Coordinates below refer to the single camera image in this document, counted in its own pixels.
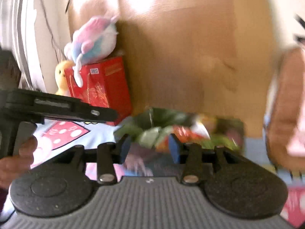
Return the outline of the person's hand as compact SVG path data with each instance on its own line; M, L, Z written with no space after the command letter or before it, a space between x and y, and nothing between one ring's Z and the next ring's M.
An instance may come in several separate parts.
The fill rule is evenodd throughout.
M22 144L17 155L1 159L1 188L8 189L15 179L31 169L37 144L37 139L31 136Z

